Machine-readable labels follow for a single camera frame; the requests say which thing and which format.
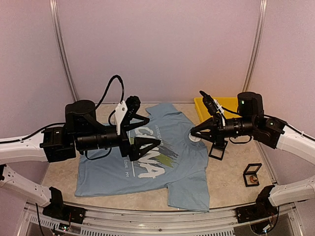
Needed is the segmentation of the yellow plastic tray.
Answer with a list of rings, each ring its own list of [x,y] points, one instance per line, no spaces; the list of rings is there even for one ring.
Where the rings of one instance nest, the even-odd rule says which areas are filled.
[[[233,112],[237,112],[238,100],[236,97],[214,97],[214,99],[217,100],[221,106]],[[195,109],[197,111],[200,122],[204,122],[205,120],[210,118],[210,114],[208,113],[202,101],[202,97],[195,97],[193,101],[195,103]],[[224,115],[226,118],[239,118],[240,117],[239,115],[232,114],[227,111],[224,111]]]

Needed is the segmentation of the aluminium corner post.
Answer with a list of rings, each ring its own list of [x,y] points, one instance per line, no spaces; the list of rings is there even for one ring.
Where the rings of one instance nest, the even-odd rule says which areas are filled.
[[[55,32],[55,38],[56,38],[56,42],[58,46],[58,51],[60,54],[60,59],[61,59],[65,79],[69,88],[72,101],[76,102],[79,100],[79,95],[75,87],[75,83],[72,77],[72,73],[70,70],[70,66],[69,66],[69,62],[68,62],[68,58],[66,54],[65,44],[63,40],[62,26],[61,26],[60,17],[59,17],[58,3],[56,0],[49,0],[49,6],[50,6],[50,11],[51,11],[53,28]]]
[[[263,35],[264,22],[265,22],[266,11],[267,11],[267,3],[268,3],[268,0],[260,1],[256,30],[254,34],[249,65],[248,65],[245,80],[242,86],[242,92],[246,92],[250,90],[250,85],[252,82],[255,64],[258,58],[258,53],[259,53],[260,44],[261,44],[262,35]]]

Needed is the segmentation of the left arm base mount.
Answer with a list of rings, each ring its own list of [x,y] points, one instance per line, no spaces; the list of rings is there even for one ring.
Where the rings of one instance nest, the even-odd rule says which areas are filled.
[[[46,206],[43,215],[69,223],[83,224],[86,209],[82,207],[64,205],[62,208]]]

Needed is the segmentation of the light blue printed t-shirt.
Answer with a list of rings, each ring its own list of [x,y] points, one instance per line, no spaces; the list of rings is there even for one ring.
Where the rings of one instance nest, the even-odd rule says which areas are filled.
[[[159,146],[137,161],[121,157],[118,147],[111,152],[91,150],[80,157],[76,197],[130,194],[167,188],[168,205],[207,212],[207,148],[189,139],[193,123],[171,103],[146,109],[149,123],[129,132],[130,140],[153,138]]]

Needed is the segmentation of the right aluminium corner post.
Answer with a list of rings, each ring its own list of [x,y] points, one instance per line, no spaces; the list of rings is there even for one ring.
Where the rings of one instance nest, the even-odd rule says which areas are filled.
[[[250,85],[252,82],[255,64],[258,58],[258,53],[259,53],[260,44],[261,44],[262,35],[263,35],[264,22],[265,22],[266,11],[267,11],[267,3],[268,3],[268,0],[260,1],[256,30],[254,34],[249,65],[248,65],[245,80],[242,86],[242,92],[246,92],[250,90]]]

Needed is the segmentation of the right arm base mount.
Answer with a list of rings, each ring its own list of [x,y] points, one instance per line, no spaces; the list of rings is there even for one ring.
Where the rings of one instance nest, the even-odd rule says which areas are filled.
[[[239,224],[245,222],[251,222],[260,220],[263,218],[270,217],[272,215],[276,215],[278,213],[277,207],[260,207],[256,204],[237,207],[235,209],[237,221]]]

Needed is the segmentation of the black brooch display box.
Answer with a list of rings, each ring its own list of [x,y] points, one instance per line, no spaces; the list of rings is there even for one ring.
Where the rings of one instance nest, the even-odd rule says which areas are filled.
[[[208,156],[210,158],[222,161],[227,144],[228,141],[224,141],[224,144],[222,146],[218,146],[216,143],[213,143]]]

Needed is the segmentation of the aluminium front rail frame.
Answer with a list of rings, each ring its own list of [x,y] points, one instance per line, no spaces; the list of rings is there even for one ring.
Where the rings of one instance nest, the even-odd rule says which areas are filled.
[[[65,196],[65,202],[83,207],[82,224],[61,230],[61,220],[42,214],[26,203],[14,232],[16,236],[252,236],[267,219],[239,223],[236,208],[249,206],[257,192],[212,193],[207,213],[167,205],[166,190],[106,196]]]

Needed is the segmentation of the black box with orange brooch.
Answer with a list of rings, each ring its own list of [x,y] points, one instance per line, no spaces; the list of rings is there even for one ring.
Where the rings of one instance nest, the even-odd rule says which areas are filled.
[[[246,187],[259,186],[257,172],[261,168],[261,163],[249,163],[243,171],[243,179]]]

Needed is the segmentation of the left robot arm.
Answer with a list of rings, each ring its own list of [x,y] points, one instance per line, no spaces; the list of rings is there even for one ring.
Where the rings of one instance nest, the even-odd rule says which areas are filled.
[[[43,213],[57,219],[75,215],[83,218],[85,210],[63,202],[60,190],[38,185],[15,173],[10,163],[24,161],[61,162],[76,155],[87,155],[90,150],[118,147],[122,157],[136,161],[157,147],[160,140],[136,137],[131,141],[127,133],[149,123],[138,114],[137,96],[121,97],[110,118],[114,123],[103,125],[96,119],[99,103],[78,100],[65,107],[65,122],[52,123],[39,130],[16,138],[0,141],[0,185],[27,197],[28,201],[43,208]]]

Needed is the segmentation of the left aluminium corner post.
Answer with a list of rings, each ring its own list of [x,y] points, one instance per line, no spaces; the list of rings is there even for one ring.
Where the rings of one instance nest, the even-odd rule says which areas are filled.
[[[69,66],[69,62],[68,62],[68,58],[66,54],[65,44],[63,40],[62,26],[61,26],[60,17],[59,17],[58,3],[56,0],[49,0],[49,6],[50,6],[50,11],[51,11],[53,28],[55,32],[55,38],[56,38],[56,42],[58,46],[58,51],[60,54],[60,59],[61,59],[65,79],[69,88],[72,101],[76,102],[79,100],[79,95],[75,87],[75,83],[72,77],[72,73],[70,70],[70,66]]]

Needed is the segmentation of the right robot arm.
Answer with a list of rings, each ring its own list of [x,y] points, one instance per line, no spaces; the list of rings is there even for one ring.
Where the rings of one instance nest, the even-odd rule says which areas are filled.
[[[312,164],[315,162],[315,139],[282,119],[266,115],[260,94],[247,91],[237,95],[238,118],[226,118],[226,108],[204,91],[200,94],[210,118],[190,130],[190,140],[204,139],[212,143],[211,149],[224,152],[231,138],[249,136],[270,148],[287,151]],[[236,208],[237,219],[244,223],[269,217],[279,213],[281,205],[314,197],[314,177],[287,185],[268,185],[254,204]]]

